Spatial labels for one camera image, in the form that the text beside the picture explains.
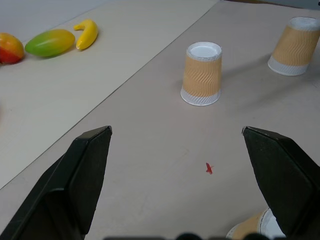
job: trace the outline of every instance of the toy fruit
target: toy fruit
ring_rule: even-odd
[[[0,64],[15,64],[24,55],[24,46],[19,39],[8,33],[0,33]]]
[[[45,31],[32,38],[24,49],[39,57],[52,57],[68,50],[75,42],[75,36],[64,29]]]
[[[83,33],[76,42],[76,48],[79,50],[88,48],[98,36],[98,26],[91,19],[80,22],[78,25],[73,26],[73,29],[76,31],[83,30]]]

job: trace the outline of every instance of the tabletop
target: tabletop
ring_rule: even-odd
[[[73,44],[55,57],[26,54],[0,66],[0,188],[217,1],[112,0],[56,26],[79,40],[83,31],[73,26],[95,21],[99,34],[86,50]]]
[[[296,141],[319,164],[319,47],[304,75],[267,61],[292,17],[320,12],[222,1],[166,47],[58,142],[0,190],[0,229],[72,140],[111,125],[106,173],[87,240],[106,236],[225,235],[267,207],[243,126]],[[180,97],[187,47],[222,47],[222,93],[206,107]],[[206,172],[206,163],[213,174]]]

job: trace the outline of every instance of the white table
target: white table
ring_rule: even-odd
[[[267,60],[286,23],[320,12],[220,2],[0,190],[3,229],[41,174],[82,132],[111,125],[105,181],[87,240],[105,236],[225,235],[266,203],[243,126],[294,139],[319,163],[319,48],[308,72],[287,77]],[[222,94],[206,107],[180,97],[186,48],[223,49]],[[206,173],[206,162],[214,166]]]

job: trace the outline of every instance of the orange paper cup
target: orange paper cup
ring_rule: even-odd
[[[320,20],[302,16],[292,18],[268,61],[269,68],[286,76],[304,74],[319,37]]]
[[[181,97],[195,106],[216,102],[221,94],[222,49],[213,42],[196,42],[186,51]]]
[[[226,237],[232,240],[241,240],[254,233],[264,235],[270,239],[285,237],[270,208],[234,226]]]

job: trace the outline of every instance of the yellow banana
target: yellow banana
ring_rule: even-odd
[[[88,48],[91,44],[94,43],[98,36],[98,26],[91,19],[86,19],[80,22],[78,25],[74,25],[73,29],[75,31],[83,30],[83,33],[76,42],[76,48],[79,50]]]

